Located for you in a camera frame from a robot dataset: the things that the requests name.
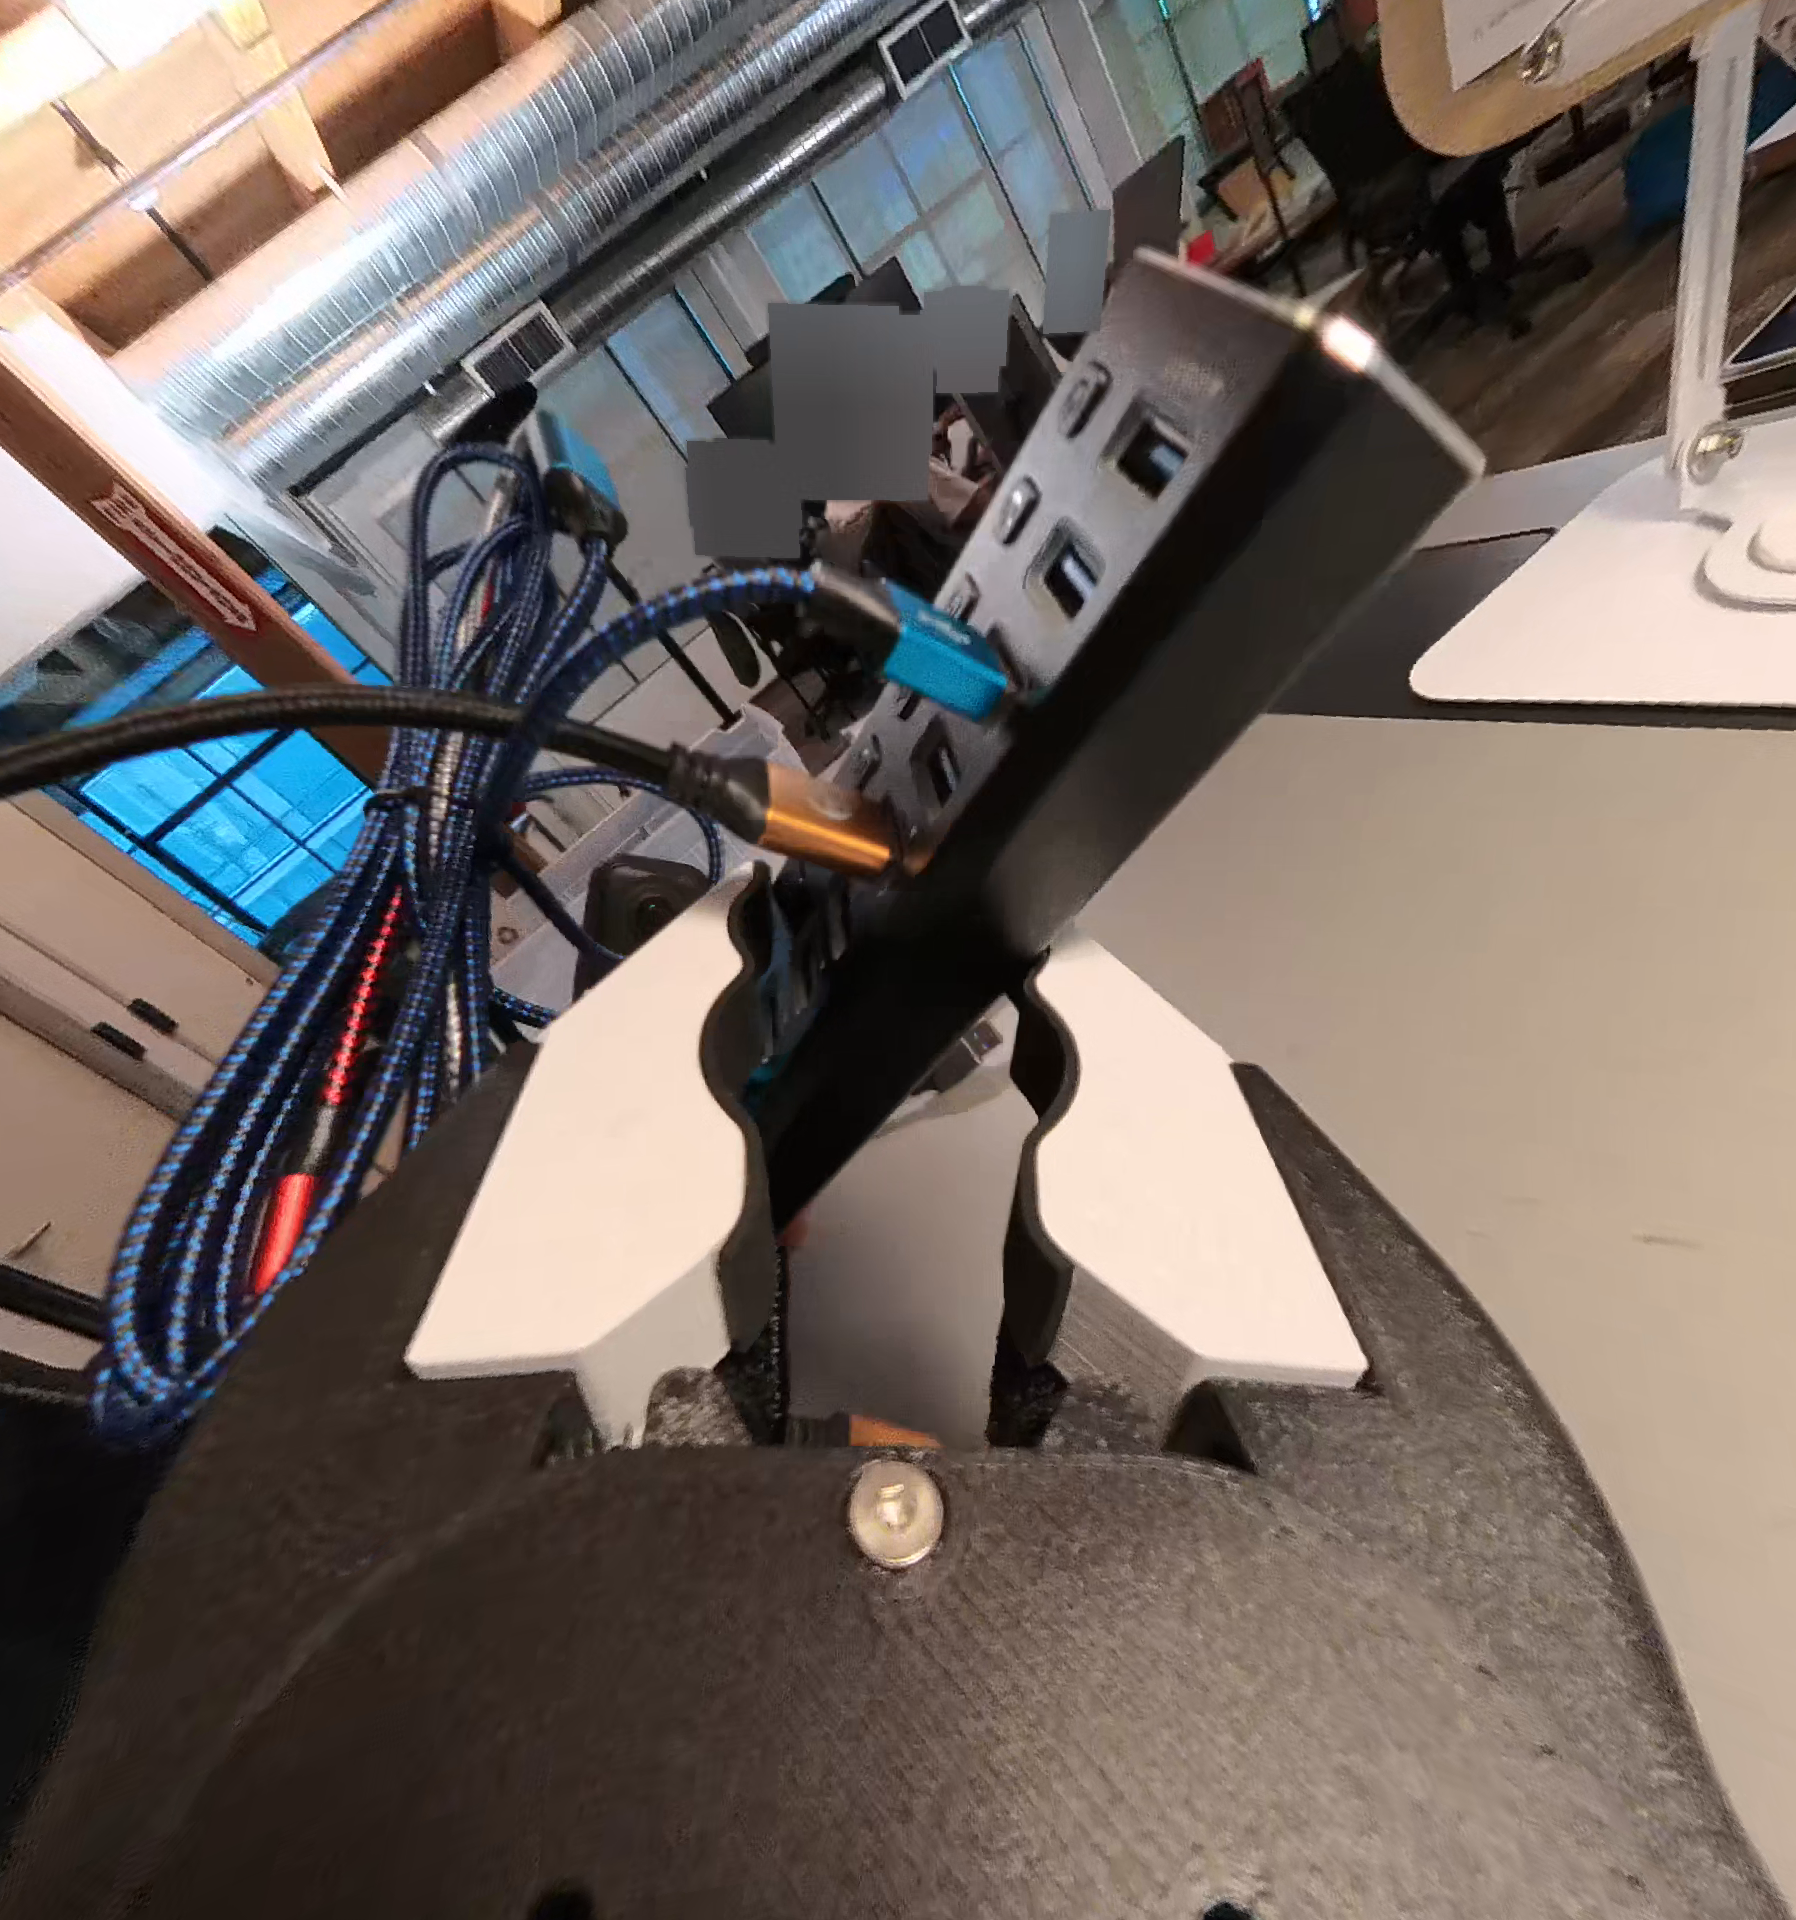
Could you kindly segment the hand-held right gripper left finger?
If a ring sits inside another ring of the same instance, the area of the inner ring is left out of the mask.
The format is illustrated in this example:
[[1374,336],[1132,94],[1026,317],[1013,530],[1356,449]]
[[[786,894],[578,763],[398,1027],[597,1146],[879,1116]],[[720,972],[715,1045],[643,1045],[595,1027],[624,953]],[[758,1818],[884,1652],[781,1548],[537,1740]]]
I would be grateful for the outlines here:
[[417,1379],[560,1374],[636,1444],[777,1297],[756,1122],[769,886],[715,886],[550,1021],[433,1285]]

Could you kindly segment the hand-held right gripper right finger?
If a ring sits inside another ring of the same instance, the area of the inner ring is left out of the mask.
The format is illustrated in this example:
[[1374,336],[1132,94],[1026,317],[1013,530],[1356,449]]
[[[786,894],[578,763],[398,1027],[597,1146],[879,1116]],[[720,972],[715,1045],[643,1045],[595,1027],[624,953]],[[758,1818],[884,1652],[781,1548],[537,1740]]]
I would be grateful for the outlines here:
[[1356,1386],[1366,1355],[1223,1043],[1087,935],[1019,996],[1034,1112],[1007,1220],[1009,1348],[1066,1379]]

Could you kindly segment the black usb hub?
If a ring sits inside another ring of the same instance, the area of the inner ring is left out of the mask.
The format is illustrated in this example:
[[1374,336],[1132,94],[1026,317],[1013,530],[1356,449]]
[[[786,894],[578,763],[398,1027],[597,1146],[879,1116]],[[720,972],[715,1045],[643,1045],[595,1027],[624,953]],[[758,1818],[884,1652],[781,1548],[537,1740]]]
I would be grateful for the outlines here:
[[903,835],[825,881],[753,1080],[774,1226],[1013,996],[1481,474],[1356,322],[1135,252],[938,593],[1007,660],[975,721],[895,683],[828,768]]

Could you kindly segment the white cabinet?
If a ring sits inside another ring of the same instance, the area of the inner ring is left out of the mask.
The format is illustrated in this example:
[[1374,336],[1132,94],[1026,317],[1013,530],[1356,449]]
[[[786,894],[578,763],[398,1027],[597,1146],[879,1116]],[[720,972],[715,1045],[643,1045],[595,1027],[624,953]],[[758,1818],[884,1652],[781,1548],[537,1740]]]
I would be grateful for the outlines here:
[[0,804],[0,1261],[101,1295],[273,965],[44,791]]

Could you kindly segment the wooden post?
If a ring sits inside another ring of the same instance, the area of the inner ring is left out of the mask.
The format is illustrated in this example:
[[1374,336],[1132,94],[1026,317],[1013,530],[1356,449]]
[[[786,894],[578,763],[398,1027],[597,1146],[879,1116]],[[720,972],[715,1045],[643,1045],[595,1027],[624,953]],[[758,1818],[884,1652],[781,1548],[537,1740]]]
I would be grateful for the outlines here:
[[267,688],[351,685],[342,665],[195,521],[0,347],[0,449],[192,613]]

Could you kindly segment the silver ventilation duct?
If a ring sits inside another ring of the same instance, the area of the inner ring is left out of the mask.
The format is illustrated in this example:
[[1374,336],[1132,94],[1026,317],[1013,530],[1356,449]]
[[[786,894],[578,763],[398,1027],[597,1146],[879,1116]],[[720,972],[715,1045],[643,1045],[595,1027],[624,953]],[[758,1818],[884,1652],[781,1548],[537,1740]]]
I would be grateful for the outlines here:
[[918,10],[580,4],[111,366],[294,487]]

